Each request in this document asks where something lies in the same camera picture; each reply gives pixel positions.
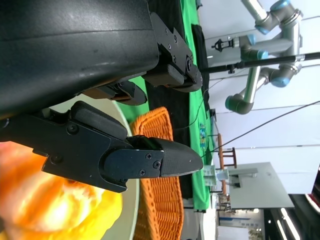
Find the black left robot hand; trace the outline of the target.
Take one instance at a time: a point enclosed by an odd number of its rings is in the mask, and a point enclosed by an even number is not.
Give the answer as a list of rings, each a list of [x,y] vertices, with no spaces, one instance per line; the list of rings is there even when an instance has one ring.
[[[128,136],[80,94],[141,105],[132,78],[180,92],[202,87],[193,54],[145,0],[3,0],[0,3],[0,139],[46,157],[42,170],[116,193],[129,179],[203,168],[186,145]]]

